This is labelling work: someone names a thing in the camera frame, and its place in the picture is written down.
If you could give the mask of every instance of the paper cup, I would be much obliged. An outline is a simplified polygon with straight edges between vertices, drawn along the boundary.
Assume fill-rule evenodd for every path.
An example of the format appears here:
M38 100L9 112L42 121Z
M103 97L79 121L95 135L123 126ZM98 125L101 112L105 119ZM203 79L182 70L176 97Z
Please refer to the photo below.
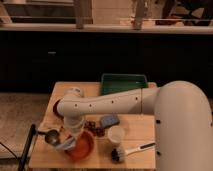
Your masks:
M125 131L121 126L112 126L107 132L107 137L114 146L119 146L124 136Z

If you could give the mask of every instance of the green tray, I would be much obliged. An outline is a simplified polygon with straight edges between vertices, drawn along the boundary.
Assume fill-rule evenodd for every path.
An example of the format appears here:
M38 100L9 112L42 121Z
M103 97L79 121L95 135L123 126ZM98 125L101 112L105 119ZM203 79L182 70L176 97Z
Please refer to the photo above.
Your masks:
M101 77L101 95L117 93L137 88L147 88L145 75L141 74L103 74Z

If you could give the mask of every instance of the scrub brush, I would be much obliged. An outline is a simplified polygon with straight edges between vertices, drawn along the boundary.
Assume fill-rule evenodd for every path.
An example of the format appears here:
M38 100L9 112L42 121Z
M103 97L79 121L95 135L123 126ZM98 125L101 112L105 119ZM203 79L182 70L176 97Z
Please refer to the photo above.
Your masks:
M139 146L137 148L127 149L127 150L124 150L122 147L117 147L112 150L111 158L112 158L112 160L114 160L116 162L123 162L125 159L125 156L135 153L135 152L145 151L154 145L155 145L155 143L149 143L149 144Z

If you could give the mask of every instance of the red bowl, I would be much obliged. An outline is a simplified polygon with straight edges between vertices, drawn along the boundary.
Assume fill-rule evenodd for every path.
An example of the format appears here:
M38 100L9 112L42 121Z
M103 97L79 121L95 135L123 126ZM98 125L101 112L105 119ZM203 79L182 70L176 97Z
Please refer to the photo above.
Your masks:
M66 150L66 154L73 161L85 159L90 155L94 148L94 137L90 131L84 130L82 135L76 141L76 146L72 150Z

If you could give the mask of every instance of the cable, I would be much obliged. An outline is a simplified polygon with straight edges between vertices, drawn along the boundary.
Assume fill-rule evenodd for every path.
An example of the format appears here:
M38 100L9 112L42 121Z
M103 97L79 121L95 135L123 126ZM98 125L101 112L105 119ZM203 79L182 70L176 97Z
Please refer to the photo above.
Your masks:
M6 145L4 145L1 141L0 141L0 144L1 144L5 149L7 149L7 150L17 159L18 162L20 161L19 158L18 158L18 156L17 156L12 150L10 150L9 147L7 147Z

